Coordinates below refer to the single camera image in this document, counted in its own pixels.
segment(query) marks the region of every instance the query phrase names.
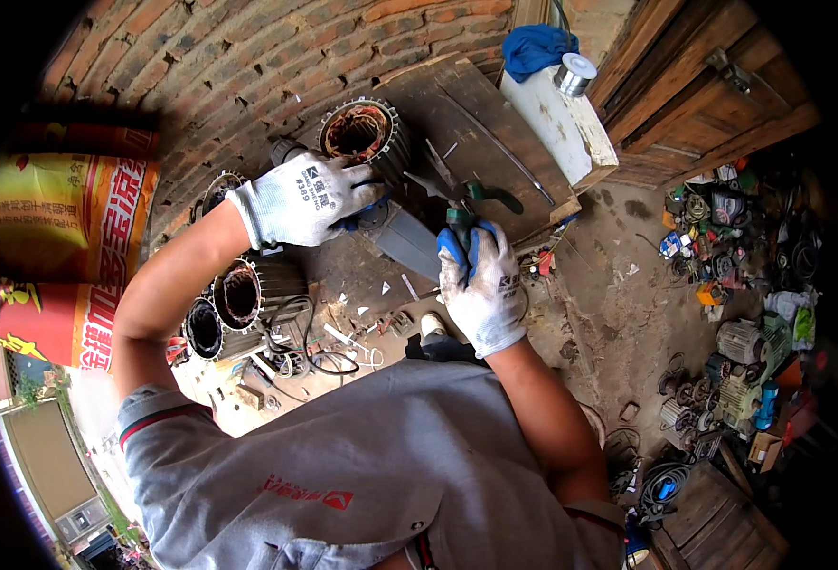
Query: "concrete floor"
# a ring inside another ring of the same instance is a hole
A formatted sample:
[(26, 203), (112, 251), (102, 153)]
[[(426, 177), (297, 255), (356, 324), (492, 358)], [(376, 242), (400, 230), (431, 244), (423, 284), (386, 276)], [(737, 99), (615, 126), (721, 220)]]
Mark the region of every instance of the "concrete floor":
[[(684, 353), (684, 365), (692, 374), (701, 373), (715, 347), (718, 323), (701, 318), (695, 285), (674, 283), (668, 262), (647, 243), (658, 244), (669, 231), (660, 222), (659, 190), (600, 183), (580, 199), (583, 212), (555, 248), (556, 275), (532, 281), (525, 274), (529, 298), (525, 323), (543, 359), (558, 370), (578, 400), (599, 413), (607, 431), (622, 425), (635, 428), (641, 437), (640, 454), (655, 456), (665, 443), (659, 431), (659, 408), (665, 399), (656, 390), (659, 377), (678, 351)], [(332, 322), (334, 300), (326, 301), (320, 312), (327, 314), (319, 313), (316, 323)], [(417, 324), (422, 314), (436, 311), (456, 332), (444, 306), (434, 298), (407, 304), (403, 310)], [(742, 293), (726, 306), (723, 318), (755, 316), (760, 311), (760, 297)], [(406, 342), (390, 333), (377, 336), (377, 331), (357, 340), (366, 348), (378, 348), (383, 366), (402, 358)], [(356, 350), (357, 361), (367, 363), (367, 354)], [(363, 366), (357, 377), (369, 372), (370, 367)], [(234, 436), (301, 405), (271, 389), (279, 409), (249, 408), (235, 394), (239, 380), (225, 364), (214, 367), (192, 360), (176, 371), (176, 378), (192, 399), (208, 406), (214, 403), (217, 422)], [(343, 382), (351, 381), (355, 379), (343, 377)], [(323, 375), (279, 384), (303, 400), (341, 385), (339, 378)], [(225, 400), (216, 393), (217, 387)], [(618, 414), (630, 401), (640, 406), (640, 413), (624, 423)]]

